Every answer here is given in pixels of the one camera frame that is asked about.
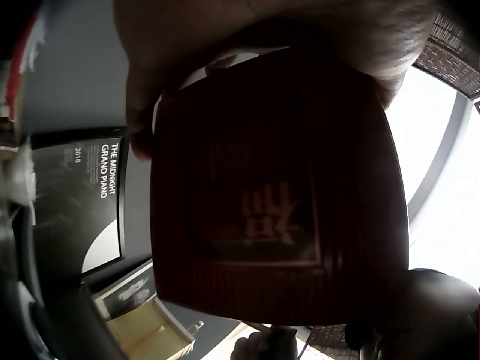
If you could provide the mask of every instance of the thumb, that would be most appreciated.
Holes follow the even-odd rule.
[[[162,76],[130,64],[126,88],[125,117],[132,151],[140,161],[150,161],[153,144],[154,107],[162,94]]]

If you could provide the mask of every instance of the gray wall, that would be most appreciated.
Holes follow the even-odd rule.
[[[115,34],[109,0],[53,1],[45,46],[28,74],[22,128],[43,133],[78,128],[123,126],[127,61]],[[148,164],[129,154],[125,184],[126,258],[103,277],[125,271],[150,255]],[[187,360],[212,349],[237,322],[166,304],[189,326],[205,325]]]

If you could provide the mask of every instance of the framed picture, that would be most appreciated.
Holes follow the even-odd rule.
[[[124,133],[112,128],[32,137],[34,238],[43,278],[87,276],[123,258]]]
[[[108,321],[138,308],[156,295],[152,260],[94,295],[94,301]]]

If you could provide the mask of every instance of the red object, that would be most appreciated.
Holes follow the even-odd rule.
[[[408,269],[408,219],[369,76],[290,48],[215,72],[157,115],[161,299],[268,324],[344,324],[378,310]]]
[[[18,93],[18,87],[20,84],[20,66],[22,65],[22,57],[25,52],[28,38],[35,25],[37,14],[30,18],[30,21],[26,25],[24,31],[18,38],[17,43],[13,49],[12,62],[10,63],[10,73],[7,82],[7,95],[6,101],[10,108],[9,117],[11,120],[15,120],[15,99]]]

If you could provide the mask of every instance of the window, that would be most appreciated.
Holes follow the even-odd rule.
[[[395,141],[405,197],[411,200],[442,140],[456,90],[411,67],[385,112]]]
[[[427,267],[480,286],[480,115],[475,108],[410,236],[410,268]]]

